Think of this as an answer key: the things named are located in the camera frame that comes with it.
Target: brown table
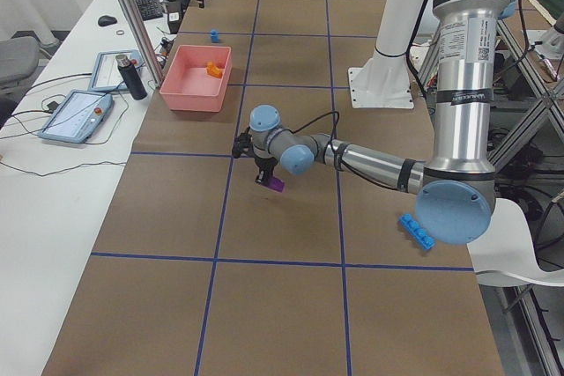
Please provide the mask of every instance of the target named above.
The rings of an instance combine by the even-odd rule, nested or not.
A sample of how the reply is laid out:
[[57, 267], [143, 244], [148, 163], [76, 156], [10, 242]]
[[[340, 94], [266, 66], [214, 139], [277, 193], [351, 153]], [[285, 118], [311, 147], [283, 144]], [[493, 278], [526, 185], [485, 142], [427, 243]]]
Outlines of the brown table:
[[[159, 93], [45, 375], [502, 375], [465, 247], [423, 253], [397, 224], [414, 197], [316, 165], [257, 186], [235, 134], [261, 104], [296, 128], [333, 107], [338, 136], [429, 158], [425, 102], [352, 109], [385, 0], [206, 0], [175, 48], [219, 31], [234, 70], [221, 112]], [[330, 131], [318, 122], [311, 132]]]

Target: small blue block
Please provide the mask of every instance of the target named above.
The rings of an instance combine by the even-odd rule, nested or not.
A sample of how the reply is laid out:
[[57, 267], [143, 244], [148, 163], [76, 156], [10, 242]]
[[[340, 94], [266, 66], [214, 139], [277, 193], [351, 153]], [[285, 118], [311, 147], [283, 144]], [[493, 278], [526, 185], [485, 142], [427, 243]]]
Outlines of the small blue block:
[[212, 43], [219, 43], [219, 33], [218, 30], [210, 31], [210, 38]]
[[424, 250], [430, 250], [434, 246], [434, 239], [427, 234], [423, 228], [419, 226], [409, 213], [405, 213], [399, 218], [399, 223], [407, 230], [408, 233], [423, 247]]

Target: label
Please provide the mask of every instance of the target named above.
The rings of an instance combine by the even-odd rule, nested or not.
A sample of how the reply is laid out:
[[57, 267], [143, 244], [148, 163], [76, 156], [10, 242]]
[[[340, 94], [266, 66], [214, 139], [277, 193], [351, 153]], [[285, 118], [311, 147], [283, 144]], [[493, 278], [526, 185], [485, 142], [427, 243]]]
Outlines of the label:
[[468, 23], [454, 22], [441, 27], [439, 63], [461, 61], [466, 58]]
[[489, 103], [494, 99], [490, 88], [478, 90], [440, 90], [437, 93], [437, 103], [450, 103], [451, 106], [467, 103]]
[[494, 62], [496, 24], [495, 18], [470, 18], [468, 20], [466, 62]]

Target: white plastic chair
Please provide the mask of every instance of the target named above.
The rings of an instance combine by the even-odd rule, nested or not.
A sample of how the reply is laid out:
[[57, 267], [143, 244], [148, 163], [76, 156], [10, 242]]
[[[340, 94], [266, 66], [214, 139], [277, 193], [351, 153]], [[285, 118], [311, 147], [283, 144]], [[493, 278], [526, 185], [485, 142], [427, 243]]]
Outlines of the white plastic chair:
[[510, 200], [497, 199], [489, 228], [468, 251], [481, 285], [564, 286], [564, 269], [545, 272], [538, 266], [525, 215]]

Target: gray chair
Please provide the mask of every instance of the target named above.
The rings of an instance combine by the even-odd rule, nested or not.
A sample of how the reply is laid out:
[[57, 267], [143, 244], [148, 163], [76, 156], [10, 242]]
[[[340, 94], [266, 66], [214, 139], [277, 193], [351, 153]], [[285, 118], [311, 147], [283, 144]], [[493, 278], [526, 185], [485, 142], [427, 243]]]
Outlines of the gray chair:
[[0, 41], [0, 94], [24, 92], [39, 63], [40, 46], [34, 37]]

